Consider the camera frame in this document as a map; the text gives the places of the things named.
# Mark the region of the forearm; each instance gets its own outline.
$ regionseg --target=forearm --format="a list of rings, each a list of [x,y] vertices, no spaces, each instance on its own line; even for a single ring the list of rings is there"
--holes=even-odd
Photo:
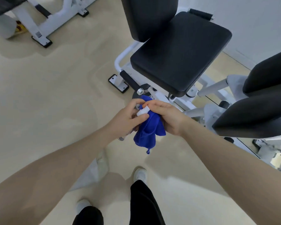
[[[111,139],[102,128],[0,184],[0,224],[39,224]]]
[[[182,136],[256,224],[281,224],[281,172],[193,120]]]

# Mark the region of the blue cloth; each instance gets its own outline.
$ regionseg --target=blue cloth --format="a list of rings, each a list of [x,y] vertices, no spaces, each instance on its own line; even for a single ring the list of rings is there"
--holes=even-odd
[[[141,95],[141,99],[145,101],[152,100],[146,95]],[[147,154],[150,154],[150,149],[155,147],[156,144],[155,135],[165,136],[166,133],[160,115],[151,110],[148,114],[150,117],[140,125],[139,130],[134,136],[134,142],[137,146],[147,148]]]

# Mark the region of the white wall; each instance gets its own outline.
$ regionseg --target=white wall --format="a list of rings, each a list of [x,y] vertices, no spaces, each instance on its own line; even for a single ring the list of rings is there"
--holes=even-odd
[[[180,6],[214,14],[233,36],[225,53],[252,69],[281,52],[281,0],[179,0]]]

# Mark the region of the padded cushion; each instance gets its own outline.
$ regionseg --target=padded cushion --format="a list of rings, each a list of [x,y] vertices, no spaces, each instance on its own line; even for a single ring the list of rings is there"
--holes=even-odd
[[[12,10],[27,0],[0,0],[0,15]]]
[[[131,36],[145,42],[176,14],[178,0],[122,0]]]
[[[242,99],[213,124],[220,136],[268,138],[281,135],[281,91]]]
[[[267,91],[281,90],[281,52],[260,62],[246,79],[243,92],[248,96]]]
[[[229,30],[180,12],[132,56],[132,67],[182,97],[231,39]]]

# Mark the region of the person's right hand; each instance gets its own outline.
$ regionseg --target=person's right hand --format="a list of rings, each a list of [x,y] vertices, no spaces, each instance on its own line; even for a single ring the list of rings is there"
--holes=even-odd
[[[160,114],[164,120],[165,130],[173,135],[181,136],[185,125],[192,120],[173,105],[160,100],[150,100],[142,106],[149,106],[150,110]]]

